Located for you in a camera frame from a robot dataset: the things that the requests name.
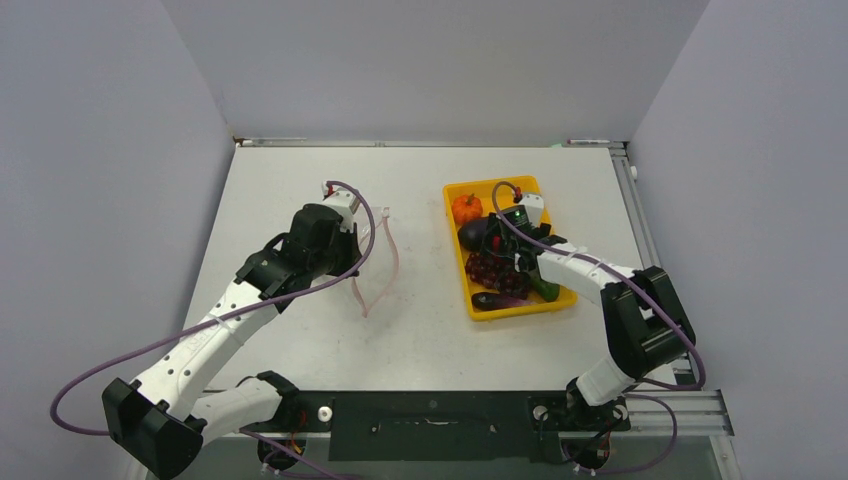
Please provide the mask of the yellow plastic tray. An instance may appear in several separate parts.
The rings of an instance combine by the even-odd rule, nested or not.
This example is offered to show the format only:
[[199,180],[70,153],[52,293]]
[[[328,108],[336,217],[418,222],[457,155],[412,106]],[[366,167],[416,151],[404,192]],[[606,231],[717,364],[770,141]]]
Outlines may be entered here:
[[525,232],[537,239],[551,232],[550,215],[538,182],[532,176],[448,184],[442,194],[461,288],[472,320],[482,322],[519,315],[552,312],[577,303],[573,291],[548,283],[529,267],[515,265],[520,241],[496,216],[498,204],[515,222],[519,206],[526,209]]

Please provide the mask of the clear zip top bag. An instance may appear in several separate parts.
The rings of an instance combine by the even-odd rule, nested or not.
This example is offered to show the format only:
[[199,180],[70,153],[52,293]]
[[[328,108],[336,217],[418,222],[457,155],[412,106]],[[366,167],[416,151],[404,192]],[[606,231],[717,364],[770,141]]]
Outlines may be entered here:
[[400,270],[399,249],[391,231],[392,211],[388,206],[377,206],[372,207],[371,212],[374,228],[370,227],[364,214],[359,216],[358,246],[365,253],[372,233],[375,234],[375,243],[359,274],[351,280],[351,293],[363,318],[367,318],[387,296]]

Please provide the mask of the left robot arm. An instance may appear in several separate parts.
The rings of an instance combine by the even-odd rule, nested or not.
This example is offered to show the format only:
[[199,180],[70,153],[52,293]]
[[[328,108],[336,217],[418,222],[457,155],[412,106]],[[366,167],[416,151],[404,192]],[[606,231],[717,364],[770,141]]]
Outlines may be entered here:
[[102,393],[109,437],[159,479],[173,479],[201,449],[242,427],[274,430],[296,421],[296,387],[261,372],[223,392],[205,389],[247,341],[280,315],[296,293],[324,275],[341,277],[362,255],[355,198],[304,205],[288,231],[251,254],[197,331],[127,382]]

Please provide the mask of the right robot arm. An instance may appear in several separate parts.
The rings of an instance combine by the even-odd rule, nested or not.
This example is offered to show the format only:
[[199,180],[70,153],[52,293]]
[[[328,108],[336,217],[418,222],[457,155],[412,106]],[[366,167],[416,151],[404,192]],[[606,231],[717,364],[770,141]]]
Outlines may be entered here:
[[514,270],[565,287],[600,308],[607,353],[566,387],[565,414],[589,428],[605,406],[695,346],[696,337],[668,274],[609,263],[534,227],[522,206],[493,212],[485,248]]

